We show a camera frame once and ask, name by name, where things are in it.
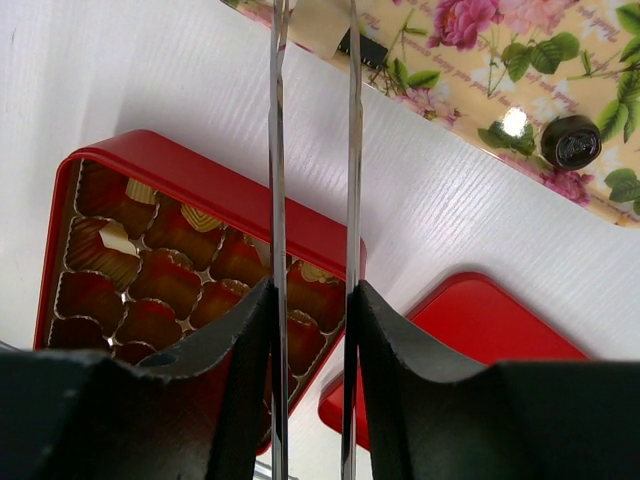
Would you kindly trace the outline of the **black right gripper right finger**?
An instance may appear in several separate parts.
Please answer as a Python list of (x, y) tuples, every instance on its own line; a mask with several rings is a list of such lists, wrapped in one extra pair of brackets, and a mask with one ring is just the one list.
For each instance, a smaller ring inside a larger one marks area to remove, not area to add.
[(635, 479), (639, 366), (483, 365), (367, 282), (351, 303), (377, 479)]

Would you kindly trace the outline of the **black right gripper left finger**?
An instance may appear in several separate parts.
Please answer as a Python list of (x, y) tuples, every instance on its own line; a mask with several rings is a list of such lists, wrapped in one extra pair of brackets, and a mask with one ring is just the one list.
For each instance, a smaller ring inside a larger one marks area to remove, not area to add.
[(91, 350), (1, 357), (5, 479), (249, 479), (274, 312), (260, 281), (136, 366)]

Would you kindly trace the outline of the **red box lid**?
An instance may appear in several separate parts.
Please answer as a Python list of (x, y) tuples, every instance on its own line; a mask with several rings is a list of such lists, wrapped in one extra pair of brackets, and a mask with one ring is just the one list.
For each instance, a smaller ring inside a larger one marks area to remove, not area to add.
[(536, 361), (586, 354), (498, 284), (456, 274), (398, 314), (366, 281), (355, 292), (359, 350), (356, 442), (374, 462), (467, 460), (524, 468), (517, 385), (539, 385)]

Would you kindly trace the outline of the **tan chocolate piece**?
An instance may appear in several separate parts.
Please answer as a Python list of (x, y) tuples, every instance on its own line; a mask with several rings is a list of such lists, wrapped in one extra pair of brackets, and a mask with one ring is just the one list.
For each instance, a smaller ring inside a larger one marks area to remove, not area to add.
[(339, 281), (334, 275), (308, 262), (302, 262), (299, 271), (301, 278), (309, 283), (332, 284)]

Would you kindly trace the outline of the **ridged caramel chocolate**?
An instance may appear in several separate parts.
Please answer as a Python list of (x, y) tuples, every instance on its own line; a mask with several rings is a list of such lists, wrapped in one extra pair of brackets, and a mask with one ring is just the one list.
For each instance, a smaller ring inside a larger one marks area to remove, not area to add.
[(206, 233), (219, 228), (223, 222), (187, 204), (181, 205), (181, 214), (197, 232)]

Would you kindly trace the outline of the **white chocolate piece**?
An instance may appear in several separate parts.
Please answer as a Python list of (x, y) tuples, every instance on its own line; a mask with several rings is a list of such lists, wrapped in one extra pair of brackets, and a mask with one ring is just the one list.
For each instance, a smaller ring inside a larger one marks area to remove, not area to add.
[(289, 38), (321, 59), (329, 60), (349, 25), (349, 1), (299, 0), (290, 16)]
[(138, 258), (137, 247), (129, 239), (124, 228), (113, 222), (107, 222), (98, 230), (99, 238), (106, 249)]

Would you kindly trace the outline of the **metal tweezers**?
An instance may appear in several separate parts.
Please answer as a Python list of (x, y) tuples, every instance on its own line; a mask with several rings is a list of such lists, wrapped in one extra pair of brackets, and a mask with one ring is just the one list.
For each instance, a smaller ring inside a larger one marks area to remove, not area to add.
[[(356, 389), (358, 347), (356, 340), (355, 290), (361, 277), (361, 173), (363, 108), (360, 30), (357, 3), (350, 13), (350, 89), (348, 154), (348, 224), (346, 248), (346, 318), (344, 337), (343, 414), (341, 433), (341, 477), (356, 477)], [(272, 345), (271, 447), (272, 477), (288, 474), (288, 327), (286, 293), (285, 155), (283, 120), (283, 78), (289, 3), (275, 1), (272, 7), (269, 69), (269, 186), (271, 192), (271, 278), (276, 289), (275, 327)]]

